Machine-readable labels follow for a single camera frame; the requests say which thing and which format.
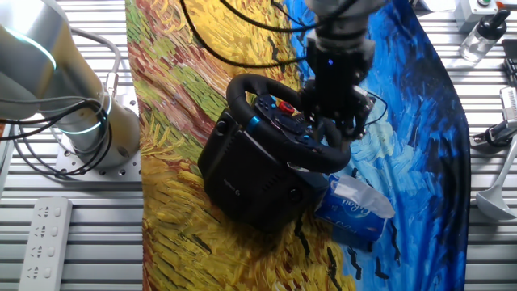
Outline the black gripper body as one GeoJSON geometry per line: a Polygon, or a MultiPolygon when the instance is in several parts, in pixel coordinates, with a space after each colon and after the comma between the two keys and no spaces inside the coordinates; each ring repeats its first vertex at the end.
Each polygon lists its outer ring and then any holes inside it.
{"type": "Polygon", "coordinates": [[[301,91],[304,114],[338,125],[365,124],[372,101],[359,84],[368,76],[375,48],[376,43],[364,37],[346,48],[322,48],[316,35],[307,36],[307,62],[314,76],[301,91]]]}

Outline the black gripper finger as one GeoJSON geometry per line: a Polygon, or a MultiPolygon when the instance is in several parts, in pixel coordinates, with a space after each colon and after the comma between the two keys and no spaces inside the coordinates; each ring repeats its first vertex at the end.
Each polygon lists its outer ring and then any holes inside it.
{"type": "Polygon", "coordinates": [[[321,143],[326,133],[326,118],[312,116],[313,139],[321,143]]]}
{"type": "Polygon", "coordinates": [[[341,124],[341,134],[346,141],[360,140],[364,137],[364,124],[356,119],[345,120],[341,124]]]}

